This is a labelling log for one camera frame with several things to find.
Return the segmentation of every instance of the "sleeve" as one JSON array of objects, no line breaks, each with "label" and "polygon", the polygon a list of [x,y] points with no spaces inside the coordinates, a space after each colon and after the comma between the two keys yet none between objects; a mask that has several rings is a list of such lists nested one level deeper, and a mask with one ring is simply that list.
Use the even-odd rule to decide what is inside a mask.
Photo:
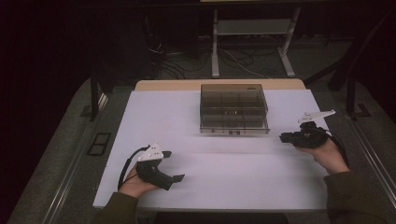
[{"label": "sleeve", "polygon": [[138,199],[114,192],[107,205],[93,218],[91,224],[135,224]]},{"label": "sleeve", "polygon": [[332,224],[387,223],[381,206],[364,188],[361,180],[351,172],[324,177],[328,191],[328,215]]}]

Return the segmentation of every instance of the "black cable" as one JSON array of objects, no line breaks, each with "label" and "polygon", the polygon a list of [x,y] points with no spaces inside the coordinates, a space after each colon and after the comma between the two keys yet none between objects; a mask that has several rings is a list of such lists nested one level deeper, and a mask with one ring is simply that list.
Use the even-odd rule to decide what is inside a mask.
[{"label": "black cable", "polygon": [[168,70],[173,69],[173,70],[177,71],[184,79],[186,79],[186,76],[184,76],[184,72],[183,72],[183,71],[180,71],[180,70],[179,70],[178,68],[176,68],[175,66],[173,66],[173,65],[171,65],[171,64],[168,64],[168,63],[166,63],[166,62],[163,62],[163,65],[167,66]]},{"label": "black cable", "polygon": [[252,54],[252,56],[256,56],[256,57],[264,57],[264,56],[268,56],[268,55],[275,54],[275,53],[277,53],[277,49],[276,49],[276,50],[274,50],[274,51],[271,51],[271,52],[269,52],[269,53],[263,53],[263,54]]},{"label": "black cable", "polygon": [[165,61],[166,61],[167,63],[171,63],[171,64],[173,64],[174,66],[180,68],[180,69],[183,70],[184,72],[197,72],[197,71],[202,70],[202,69],[206,66],[207,59],[209,58],[209,55],[210,55],[210,53],[208,53],[207,56],[205,57],[205,61],[204,61],[204,64],[203,64],[203,65],[199,66],[198,68],[194,68],[194,69],[186,69],[186,68],[183,68],[182,66],[180,66],[180,65],[177,64],[177,63],[171,62],[171,61],[169,61],[169,60],[165,60]]},{"label": "black cable", "polygon": [[282,62],[282,58],[285,57],[285,56],[286,56],[286,53],[283,54],[283,55],[279,55],[279,58],[277,59],[277,63],[276,63],[276,67],[275,67],[275,68],[263,68],[262,70],[270,70],[270,71],[273,72],[273,75],[276,75],[277,70],[278,70],[278,67],[279,67],[279,65],[280,65],[281,62]]},{"label": "black cable", "polygon": [[[204,54],[208,51],[211,52],[211,48],[205,47],[205,48],[199,49],[198,55]],[[165,54],[165,57],[167,59],[172,59],[172,61],[176,61],[176,62],[184,62],[184,61],[193,60],[193,58],[185,52],[167,53],[167,54]]]},{"label": "black cable", "polygon": [[[228,51],[226,51],[226,50],[223,50],[223,49],[220,49],[220,50],[219,50],[219,57],[220,57],[221,60],[222,60],[224,63],[226,63],[228,66],[230,66],[230,67],[232,67],[232,68],[236,68],[236,69],[243,69],[243,70],[246,70],[246,67],[248,67],[249,65],[251,65],[251,64],[254,63],[253,57],[251,57],[251,63],[247,63],[247,62],[245,62],[245,61],[241,61],[241,59],[243,59],[243,58],[239,58],[239,59],[233,58],[233,56],[231,55],[230,52],[228,52]],[[229,60],[229,61],[231,61],[231,62],[233,62],[233,63],[238,64],[238,66],[234,66],[233,64],[228,63],[228,62],[226,61],[226,59]],[[261,69],[261,70],[258,71],[258,72],[252,72],[252,71],[249,71],[249,70],[247,70],[247,71],[248,71],[249,73],[253,74],[253,75],[256,75],[256,76],[269,78],[268,76],[261,74],[261,72],[262,72],[263,70],[269,70],[270,72],[272,72],[271,75],[274,75],[274,74],[276,73],[276,70],[271,69],[271,68],[263,68],[263,69]]]},{"label": "black cable", "polygon": [[213,78],[212,76],[209,76],[207,74],[201,74],[198,77],[195,77],[194,79],[198,79],[199,77],[210,77],[210,78]]},{"label": "black cable", "polygon": [[120,189],[120,187],[121,187],[122,184],[124,183],[123,179],[124,179],[124,177],[125,177],[125,174],[126,174],[126,171],[127,171],[128,167],[129,167],[129,165],[131,164],[132,158],[133,158],[137,153],[139,153],[139,152],[141,152],[141,151],[146,151],[148,148],[149,148],[149,146],[148,146],[148,147],[141,147],[141,148],[139,148],[137,151],[134,152],[134,154],[132,154],[132,156],[131,156],[128,160],[126,160],[125,165],[124,165],[124,167],[122,168],[122,171],[121,171],[121,174],[120,174],[118,189]]},{"label": "black cable", "polygon": [[174,77],[175,79],[178,79],[177,74],[176,74],[174,71],[170,70],[169,68],[161,66],[161,69],[163,69],[163,70],[165,70],[166,72],[168,72],[168,74],[169,74],[171,77]]},{"label": "black cable", "polygon": [[137,176],[137,174],[135,174],[135,175],[133,175],[133,176],[130,176],[130,177],[126,178],[126,179],[122,182],[121,186],[122,186],[123,184],[125,184],[125,182],[127,182],[128,180],[134,178],[135,176]]}]

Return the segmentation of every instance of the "white table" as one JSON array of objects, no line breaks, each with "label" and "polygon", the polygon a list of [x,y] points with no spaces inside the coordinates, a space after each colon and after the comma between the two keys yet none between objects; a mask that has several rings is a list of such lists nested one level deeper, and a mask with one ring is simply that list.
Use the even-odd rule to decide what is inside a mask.
[{"label": "white table", "polygon": [[[151,143],[171,150],[160,170],[185,174],[168,191],[139,201],[156,211],[286,212],[326,209],[325,170],[312,156],[283,144],[279,135],[300,131],[297,120],[318,111],[308,90],[264,90],[270,133],[260,136],[200,134],[199,91],[134,91],[120,124],[93,206],[117,190],[123,164]],[[324,120],[317,121],[327,129]]]}]

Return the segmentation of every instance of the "transparent storage container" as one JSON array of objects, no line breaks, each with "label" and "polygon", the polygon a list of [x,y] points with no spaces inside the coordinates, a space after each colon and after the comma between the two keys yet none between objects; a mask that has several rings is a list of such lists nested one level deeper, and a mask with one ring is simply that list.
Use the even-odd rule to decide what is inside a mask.
[{"label": "transparent storage container", "polygon": [[267,112],[260,84],[201,86],[201,133],[267,134]]}]

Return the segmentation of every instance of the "human hand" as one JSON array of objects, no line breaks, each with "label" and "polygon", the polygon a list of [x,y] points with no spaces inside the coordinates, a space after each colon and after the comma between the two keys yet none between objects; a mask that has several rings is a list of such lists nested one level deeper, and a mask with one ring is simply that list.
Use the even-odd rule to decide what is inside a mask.
[{"label": "human hand", "polygon": [[143,181],[139,178],[136,171],[136,165],[126,176],[126,181],[122,184],[119,189],[120,193],[127,194],[134,198],[140,198],[144,193],[158,189],[157,186],[154,186],[148,182]]},{"label": "human hand", "polygon": [[323,166],[329,175],[349,171],[346,162],[341,156],[340,150],[330,138],[320,147],[297,147],[297,149],[314,156],[315,161]]}]

